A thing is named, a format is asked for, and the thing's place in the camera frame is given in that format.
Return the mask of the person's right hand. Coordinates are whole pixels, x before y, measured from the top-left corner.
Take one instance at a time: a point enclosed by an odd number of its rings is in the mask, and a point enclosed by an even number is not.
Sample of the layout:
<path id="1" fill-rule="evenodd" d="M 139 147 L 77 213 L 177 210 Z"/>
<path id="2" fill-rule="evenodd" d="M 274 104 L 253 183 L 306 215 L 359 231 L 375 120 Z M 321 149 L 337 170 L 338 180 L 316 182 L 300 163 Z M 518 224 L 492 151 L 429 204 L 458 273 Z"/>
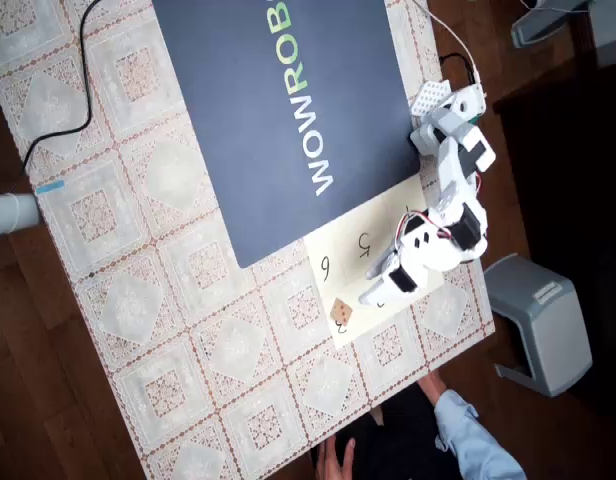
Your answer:
<path id="1" fill-rule="evenodd" d="M 442 394 L 447 390 L 447 386 L 442 380 L 438 370 L 431 371 L 427 375 L 421 377 L 417 381 L 417 384 L 432 406 L 438 403 Z"/>

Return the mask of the person's left hand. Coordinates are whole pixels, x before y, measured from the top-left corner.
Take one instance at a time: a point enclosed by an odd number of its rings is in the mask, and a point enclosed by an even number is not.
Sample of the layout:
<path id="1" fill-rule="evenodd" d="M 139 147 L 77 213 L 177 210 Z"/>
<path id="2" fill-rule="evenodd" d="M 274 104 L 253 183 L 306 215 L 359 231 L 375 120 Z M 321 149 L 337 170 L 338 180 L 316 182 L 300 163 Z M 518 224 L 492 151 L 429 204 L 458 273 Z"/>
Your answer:
<path id="1" fill-rule="evenodd" d="M 342 463 L 336 454 L 336 436 L 323 441 L 318 448 L 315 478 L 318 480 L 352 480 L 356 440 L 350 438 L 344 449 Z"/>

